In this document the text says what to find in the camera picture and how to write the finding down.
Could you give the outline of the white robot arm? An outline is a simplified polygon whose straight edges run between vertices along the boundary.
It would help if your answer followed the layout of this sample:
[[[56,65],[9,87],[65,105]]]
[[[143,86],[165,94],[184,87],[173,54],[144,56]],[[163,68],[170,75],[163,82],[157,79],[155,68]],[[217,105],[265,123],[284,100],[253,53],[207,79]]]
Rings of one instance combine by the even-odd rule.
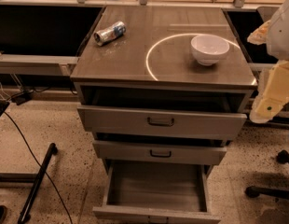
[[[289,102],[289,0],[278,8],[271,19],[255,30],[261,31],[267,53],[278,62],[270,69],[264,68],[258,79],[258,95],[249,115],[254,123],[273,119]]]

